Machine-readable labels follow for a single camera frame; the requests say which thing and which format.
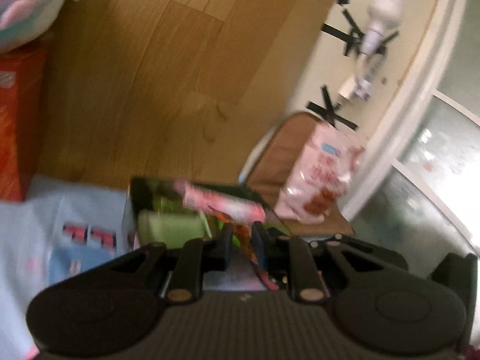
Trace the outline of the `light green snack packet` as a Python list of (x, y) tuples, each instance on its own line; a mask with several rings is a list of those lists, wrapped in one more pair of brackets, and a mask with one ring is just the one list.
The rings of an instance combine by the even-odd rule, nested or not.
[(196, 238), (211, 239), (208, 219), (203, 214), (173, 214), (141, 211), (137, 219), (140, 245), (164, 243), (168, 249), (182, 248)]

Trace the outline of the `black cardboard snack box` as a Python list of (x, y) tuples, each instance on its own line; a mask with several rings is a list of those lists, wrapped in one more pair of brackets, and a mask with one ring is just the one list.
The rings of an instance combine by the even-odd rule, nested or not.
[[(137, 237), (137, 219), (141, 211), (146, 210), (160, 213), (188, 215), (203, 213), (202, 211), (187, 209), (182, 205), (182, 196), (176, 192), (173, 187), (175, 181), (178, 180), (159, 180), (151, 177), (134, 177), (130, 180), (124, 217), (122, 220), (122, 232), (126, 235), (128, 247), (131, 250), (143, 246), (140, 245)], [(271, 207), (260, 197), (260, 195), (244, 185), (205, 184), (193, 181), (187, 182), (205, 189), (212, 189), (222, 194), (228, 194), (234, 197), (247, 199), (254, 203), (259, 203), (262, 205), (267, 215), (264, 223), (265, 225), (269, 227), (277, 227), (281, 224), (281, 221), (275, 215)], [(216, 220), (208, 214), (203, 214), (208, 219), (212, 238), (216, 237), (220, 233), (220, 226), (222, 223), (216, 222)]]

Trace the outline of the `red snack packet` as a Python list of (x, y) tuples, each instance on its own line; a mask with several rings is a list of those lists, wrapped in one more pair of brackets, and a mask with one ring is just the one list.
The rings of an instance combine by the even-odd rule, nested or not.
[(258, 232), (254, 231), (254, 223), (263, 225), (267, 218), (264, 208), (258, 203), (232, 203), (217, 207), (209, 206), (208, 215), (216, 222), (222, 223), (220, 229), (230, 225), (233, 237), (238, 240), (241, 252), (243, 252), (256, 273), (262, 285), (269, 291), (280, 289), (277, 281), (272, 278), (264, 268), (263, 244)]

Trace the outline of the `pink long snack bar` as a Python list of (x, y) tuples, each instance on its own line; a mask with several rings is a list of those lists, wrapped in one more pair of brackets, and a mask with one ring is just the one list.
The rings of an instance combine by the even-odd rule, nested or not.
[(226, 215), (234, 222), (252, 224), (264, 222), (266, 213), (262, 205), (205, 189), (187, 181), (175, 181), (173, 187), (182, 197), (182, 205), (193, 211), (202, 211), (209, 215)]

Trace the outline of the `pink fried twist bag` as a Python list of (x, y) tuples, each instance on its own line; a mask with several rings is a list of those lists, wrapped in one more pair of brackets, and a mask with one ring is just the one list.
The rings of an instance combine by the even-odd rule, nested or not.
[(328, 122), (314, 128), (281, 187), (275, 214), (302, 224), (321, 224), (348, 192), (365, 152), (363, 142)]

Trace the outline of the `brown leather chair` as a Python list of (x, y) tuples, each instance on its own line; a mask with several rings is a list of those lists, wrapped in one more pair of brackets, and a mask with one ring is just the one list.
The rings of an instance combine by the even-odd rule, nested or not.
[[(246, 186), (256, 191), (270, 207), (275, 207), (281, 187), (319, 121), (317, 116), (306, 111), (288, 116), (272, 131), (263, 151), (247, 172)], [(295, 220), (284, 220), (283, 224), (295, 236), (354, 234), (351, 225), (337, 207), (320, 224), (303, 224)]]

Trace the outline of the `peppa pig bed sheet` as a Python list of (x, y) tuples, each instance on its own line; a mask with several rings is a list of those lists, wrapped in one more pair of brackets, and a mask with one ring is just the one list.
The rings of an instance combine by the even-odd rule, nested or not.
[(37, 176), (1, 204), (1, 358), (31, 359), (25, 323), (45, 287), (126, 254), (136, 241), (126, 192)]

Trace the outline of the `wooden headboard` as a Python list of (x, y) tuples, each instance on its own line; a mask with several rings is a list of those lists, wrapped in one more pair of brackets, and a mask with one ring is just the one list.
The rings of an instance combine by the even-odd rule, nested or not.
[(234, 182), (335, 0), (75, 0), (53, 27), (39, 171)]

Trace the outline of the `red gift bag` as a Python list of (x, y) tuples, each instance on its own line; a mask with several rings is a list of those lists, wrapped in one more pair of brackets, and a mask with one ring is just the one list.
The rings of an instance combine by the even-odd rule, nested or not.
[(34, 41), (1, 55), (1, 200), (26, 199), (41, 152), (40, 100), (48, 48)]

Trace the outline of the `pink blue plush toy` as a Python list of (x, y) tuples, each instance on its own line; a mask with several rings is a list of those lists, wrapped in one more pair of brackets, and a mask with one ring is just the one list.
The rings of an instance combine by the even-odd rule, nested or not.
[(1, 0), (1, 53), (35, 40), (56, 20), (65, 0)]

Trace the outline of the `white window frame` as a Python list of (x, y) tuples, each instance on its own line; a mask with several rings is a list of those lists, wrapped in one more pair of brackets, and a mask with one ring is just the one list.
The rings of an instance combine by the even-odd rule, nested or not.
[(467, 0), (438, 0), (427, 34), (368, 143), (342, 212), (353, 219), (390, 172), (402, 176), (479, 248), (479, 116), (439, 91)]

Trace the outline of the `white wall charger plug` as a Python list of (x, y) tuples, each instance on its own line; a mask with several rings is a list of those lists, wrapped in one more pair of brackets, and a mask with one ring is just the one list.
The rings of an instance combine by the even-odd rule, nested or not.
[(386, 43), (398, 35), (403, 0), (371, 0), (367, 12), (368, 24), (360, 35), (354, 72), (338, 91), (348, 101), (359, 98), (366, 102), (371, 97), (373, 79), (386, 59)]

